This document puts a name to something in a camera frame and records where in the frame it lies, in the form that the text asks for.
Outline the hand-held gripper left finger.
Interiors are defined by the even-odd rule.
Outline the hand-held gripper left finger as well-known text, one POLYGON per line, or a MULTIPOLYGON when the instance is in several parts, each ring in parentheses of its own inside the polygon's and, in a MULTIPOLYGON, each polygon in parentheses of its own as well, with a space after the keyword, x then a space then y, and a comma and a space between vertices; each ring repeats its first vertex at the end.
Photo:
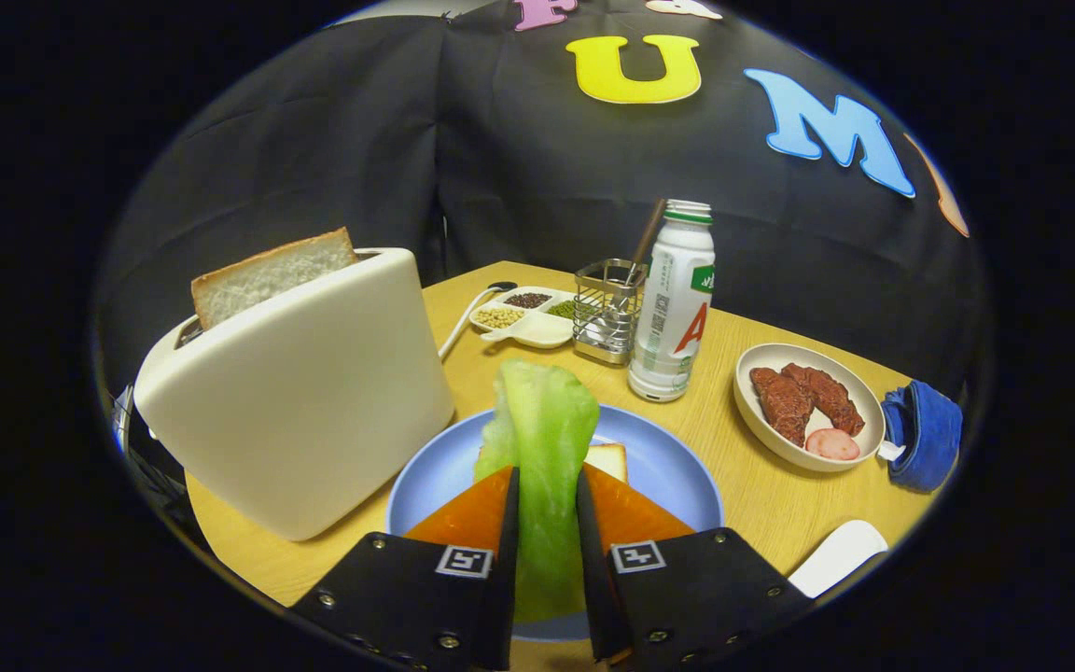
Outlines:
POLYGON ((470 541, 370 532, 291 607, 313 633, 392 671, 507 671, 520 473, 499 469, 448 510, 478 514, 470 541))

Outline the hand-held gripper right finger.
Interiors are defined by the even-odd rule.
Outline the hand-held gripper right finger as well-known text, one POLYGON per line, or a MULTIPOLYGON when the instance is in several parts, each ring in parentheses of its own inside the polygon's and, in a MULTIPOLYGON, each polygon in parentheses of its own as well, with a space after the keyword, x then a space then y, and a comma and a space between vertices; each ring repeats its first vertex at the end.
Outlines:
POLYGON ((593 464, 580 468, 580 566, 597 663, 718 667, 815 607, 728 527, 624 531, 607 511, 610 490, 643 500, 593 464))

